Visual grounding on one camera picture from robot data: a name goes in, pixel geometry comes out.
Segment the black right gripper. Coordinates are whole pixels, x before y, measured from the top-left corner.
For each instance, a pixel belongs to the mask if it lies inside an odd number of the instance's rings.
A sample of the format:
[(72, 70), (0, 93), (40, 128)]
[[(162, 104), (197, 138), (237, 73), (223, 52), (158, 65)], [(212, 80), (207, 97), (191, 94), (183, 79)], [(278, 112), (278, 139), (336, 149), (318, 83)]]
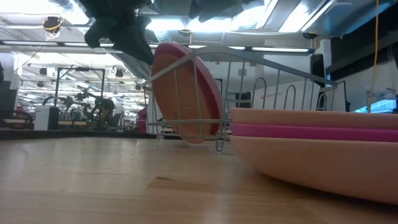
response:
[(234, 17), (245, 6), (258, 5), (258, 0), (191, 0), (188, 17), (203, 23), (214, 17)]

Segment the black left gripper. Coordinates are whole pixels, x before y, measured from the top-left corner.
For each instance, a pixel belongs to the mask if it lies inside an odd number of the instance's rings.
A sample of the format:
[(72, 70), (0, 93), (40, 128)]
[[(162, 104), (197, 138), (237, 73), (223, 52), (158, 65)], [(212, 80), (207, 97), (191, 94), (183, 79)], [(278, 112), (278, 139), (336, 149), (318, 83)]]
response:
[(117, 50), (152, 65), (154, 54), (145, 38), (146, 18), (132, 16), (120, 20), (110, 17), (97, 19), (85, 34), (91, 48), (100, 46), (100, 39), (109, 39)]

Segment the salmon pink plastic plate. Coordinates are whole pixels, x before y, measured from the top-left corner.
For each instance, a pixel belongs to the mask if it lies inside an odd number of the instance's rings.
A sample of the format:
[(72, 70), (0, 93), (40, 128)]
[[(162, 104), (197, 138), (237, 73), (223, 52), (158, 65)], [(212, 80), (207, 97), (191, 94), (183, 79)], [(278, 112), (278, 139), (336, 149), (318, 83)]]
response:
[[(156, 48), (154, 60), (157, 56), (162, 54), (173, 55), (179, 60), (191, 52), (192, 51), (190, 49), (179, 44), (163, 43)], [(200, 100), (201, 118), (221, 119), (223, 115), (223, 104), (220, 90), (215, 79), (213, 78), (213, 75), (207, 69), (200, 57), (195, 57), (195, 67), (193, 63), (193, 76), (195, 80), (194, 69), (196, 69), (197, 73), (197, 87)], [(216, 134), (219, 130), (219, 126), (219, 123), (202, 123), (203, 135), (210, 136)]]

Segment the peach plastic plate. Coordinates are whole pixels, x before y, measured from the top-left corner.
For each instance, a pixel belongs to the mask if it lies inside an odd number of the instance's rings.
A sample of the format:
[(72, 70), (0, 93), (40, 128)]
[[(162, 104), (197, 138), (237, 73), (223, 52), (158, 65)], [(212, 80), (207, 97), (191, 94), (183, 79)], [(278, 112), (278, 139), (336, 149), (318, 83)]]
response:
[(398, 143), (232, 136), (253, 169), (293, 184), (398, 205)]
[(244, 124), (398, 131), (398, 114), (231, 108), (229, 115), (232, 122)]

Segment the magenta plastic plate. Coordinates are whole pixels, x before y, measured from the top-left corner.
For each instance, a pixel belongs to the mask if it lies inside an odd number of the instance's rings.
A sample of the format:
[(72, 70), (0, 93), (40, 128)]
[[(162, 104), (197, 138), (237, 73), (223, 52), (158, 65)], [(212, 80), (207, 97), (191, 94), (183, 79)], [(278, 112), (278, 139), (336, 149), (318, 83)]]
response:
[(398, 142), (398, 131), (396, 130), (317, 128), (305, 126), (273, 126), (265, 124), (242, 123), (232, 123), (230, 128), (233, 136), (338, 141)]

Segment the black background robot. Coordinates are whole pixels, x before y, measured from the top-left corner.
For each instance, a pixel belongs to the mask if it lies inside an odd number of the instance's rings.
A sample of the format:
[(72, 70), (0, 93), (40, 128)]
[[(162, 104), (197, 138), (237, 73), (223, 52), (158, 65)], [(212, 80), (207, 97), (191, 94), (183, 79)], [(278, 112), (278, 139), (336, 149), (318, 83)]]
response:
[(113, 100), (96, 96), (88, 91), (88, 89), (77, 93), (74, 96), (59, 97), (50, 95), (44, 99), (42, 105), (46, 105), (51, 99), (60, 100), (66, 105), (65, 112), (68, 112), (72, 105), (80, 105), (83, 108), (82, 113), (88, 122), (96, 121), (96, 128), (107, 130), (113, 120), (113, 110), (115, 104)]

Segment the red bin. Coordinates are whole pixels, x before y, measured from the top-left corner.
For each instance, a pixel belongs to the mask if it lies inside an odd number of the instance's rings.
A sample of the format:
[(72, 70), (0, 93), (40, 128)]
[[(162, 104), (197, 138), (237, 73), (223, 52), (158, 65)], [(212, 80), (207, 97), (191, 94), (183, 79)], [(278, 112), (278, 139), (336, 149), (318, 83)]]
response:
[(136, 118), (136, 131), (139, 134), (145, 134), (147, 132), (146, 120), (147, 120), (147, 108), (143, 108), (137, 112), (137, 118)]

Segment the long ceiling light bar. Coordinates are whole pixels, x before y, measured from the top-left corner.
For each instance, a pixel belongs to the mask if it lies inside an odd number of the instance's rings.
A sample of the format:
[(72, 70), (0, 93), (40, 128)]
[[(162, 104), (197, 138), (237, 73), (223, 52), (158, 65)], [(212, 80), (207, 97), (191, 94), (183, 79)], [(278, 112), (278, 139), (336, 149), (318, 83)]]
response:
[(247, 52), (285, 52), (285, 53), (301, 53), (312, 54), (314, 49), (302, 48), (286, 48), (286, 47), (243, 47), (243, 46), (228, 46), (228, 48), (235, 50), (242, 50)]
[(86, 43), (80, 42), (40, 42), (40, 41), (17, 41), (17, 40), (0, 40), (0, 45), (15, 45), (29, 47), (88, 47)]

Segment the white and black cabinet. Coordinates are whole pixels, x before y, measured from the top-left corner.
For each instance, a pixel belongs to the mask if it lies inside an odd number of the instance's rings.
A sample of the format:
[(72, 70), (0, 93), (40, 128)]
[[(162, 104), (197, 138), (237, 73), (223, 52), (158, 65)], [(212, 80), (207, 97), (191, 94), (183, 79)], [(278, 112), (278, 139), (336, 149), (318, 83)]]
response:
[(38, 106), (35, 111), (34, 130), (50, 131), (58, 129), (60, 110), (56, 106)]

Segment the translucent plastic cutlery caddy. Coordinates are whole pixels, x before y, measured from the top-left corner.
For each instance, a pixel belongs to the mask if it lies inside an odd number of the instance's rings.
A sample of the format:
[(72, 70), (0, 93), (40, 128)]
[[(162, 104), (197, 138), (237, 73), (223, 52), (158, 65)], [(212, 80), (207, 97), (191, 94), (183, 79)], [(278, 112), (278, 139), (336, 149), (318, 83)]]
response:
[(250, 108), (267, 110), (318, 110), (320, 98), (327, 100), (327, 92), (335, 93), (337, 86), (321, 88), (314, 81), (305, 79), (285, 84), (268, 84), (264, 78), (254, 83)]

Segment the black background rig frame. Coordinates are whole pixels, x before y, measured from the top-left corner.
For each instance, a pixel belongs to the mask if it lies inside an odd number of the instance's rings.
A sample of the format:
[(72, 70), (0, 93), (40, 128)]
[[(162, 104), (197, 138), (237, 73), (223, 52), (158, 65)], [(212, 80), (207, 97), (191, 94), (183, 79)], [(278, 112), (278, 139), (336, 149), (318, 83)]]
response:
[(57, 77), (56, 77), (56, 85), (55, 85), (55, 96), (54, 96), (54, 106), (57, 106), (58, 103), (58, 89), (59, 89), (59, 83), (62, 77), (67, 75), (70, 71), (75, 70), (78, 72), (89, 72), (89, 71), (100, 71), (102, 72), (102, 80), (101, 80), (101, 91), (100, 91), (100, 97), (98, 102), (100, 103), (101, 100), (103, 99), (103, 93), (104, 93), (104, 81), (105, 81), (105, 69), (104, 68), (90, 68), (90, 67), (58, 67), (57, 68)]

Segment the black aluminium table frame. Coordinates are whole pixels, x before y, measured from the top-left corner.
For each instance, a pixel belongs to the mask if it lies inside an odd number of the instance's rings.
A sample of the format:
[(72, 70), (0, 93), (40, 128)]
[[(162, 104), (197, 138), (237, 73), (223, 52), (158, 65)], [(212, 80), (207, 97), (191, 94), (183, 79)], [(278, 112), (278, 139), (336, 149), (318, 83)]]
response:
[(115, 133), (101, 131), (35, 131), (0, 129), (0, 141), (17, 139), (48, 139), (48, 138), (134, 138), (134, 139), (155, 139), (150, 134), (137, 133)]

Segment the black wall speaker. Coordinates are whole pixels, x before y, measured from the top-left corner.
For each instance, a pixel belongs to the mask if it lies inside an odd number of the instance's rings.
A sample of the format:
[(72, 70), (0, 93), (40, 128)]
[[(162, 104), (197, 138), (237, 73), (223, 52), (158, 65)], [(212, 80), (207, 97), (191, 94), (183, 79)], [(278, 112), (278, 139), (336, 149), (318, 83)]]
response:
[(311, 74), (318, 77), (325, 77), (324, 59), (322, 54), (311, 55)]

